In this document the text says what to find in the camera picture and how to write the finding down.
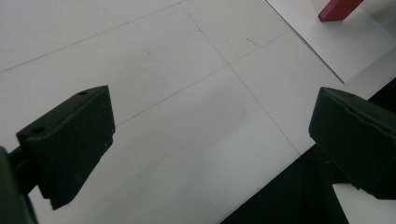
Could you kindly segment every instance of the black surface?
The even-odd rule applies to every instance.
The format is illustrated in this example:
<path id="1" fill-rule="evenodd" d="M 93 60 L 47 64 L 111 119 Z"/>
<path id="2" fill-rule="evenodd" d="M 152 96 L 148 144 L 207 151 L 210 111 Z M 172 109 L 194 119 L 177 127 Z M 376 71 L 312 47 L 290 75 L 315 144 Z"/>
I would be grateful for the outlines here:
<path id="1" fill-rule="evenodd" d="M 377 199 L 396 199 L 396 114 L 321 88 L 309 133 L 353 186 Z"/>
<path id="2" fill-rule="evenodd" d="M 92 88 L 75 94 L 18 132 L 21 153 L 11 153 L 10 158 L 17 164 L 29 164 L 29 169 L 21 169 L 35 175 L 43 197 L 57 209 L 76 197 L 111 146 L 114 132 L 108 87 Z"/>
<path id="3" fill-rule="evenodd" d="M 35 224 L 35 213 L 13 174 L 6 150 L 0 147 L 0 223 Z"/>
<path id="4" fill-rule="evenodd" d="M 369 101 L 396 113 L 396 80 Z M 222 224 L 348 223 L 332 188 L 347 177 L 318 146 L 240 206 Z"/>

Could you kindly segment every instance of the red object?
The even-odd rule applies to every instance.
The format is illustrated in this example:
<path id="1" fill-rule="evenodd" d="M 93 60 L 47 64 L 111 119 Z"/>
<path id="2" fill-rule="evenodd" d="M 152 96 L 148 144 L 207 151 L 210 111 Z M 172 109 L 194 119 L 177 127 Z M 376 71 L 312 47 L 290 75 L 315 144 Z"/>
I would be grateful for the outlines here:
<path id="1" fill-rule="evenodd" d="M 332 0 L 319 14 L 321 21 L 343 21 L 363 0 Z"/>

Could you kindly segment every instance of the white floor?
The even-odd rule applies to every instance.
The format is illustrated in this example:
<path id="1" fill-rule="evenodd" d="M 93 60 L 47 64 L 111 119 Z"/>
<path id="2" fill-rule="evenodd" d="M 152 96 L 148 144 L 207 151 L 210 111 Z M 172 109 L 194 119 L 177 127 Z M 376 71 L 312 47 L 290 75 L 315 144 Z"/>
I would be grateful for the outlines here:
<path id="1" fill-rule="evenodd" d="M 114 144 L 66 207 L 30 194 L 40 223 L 220 223 L 314 144 L 321 86 L 369 98 L 395 59 L 346 86 L 262 0 L 5 0 L 0 144 L 108 85 Z"/>

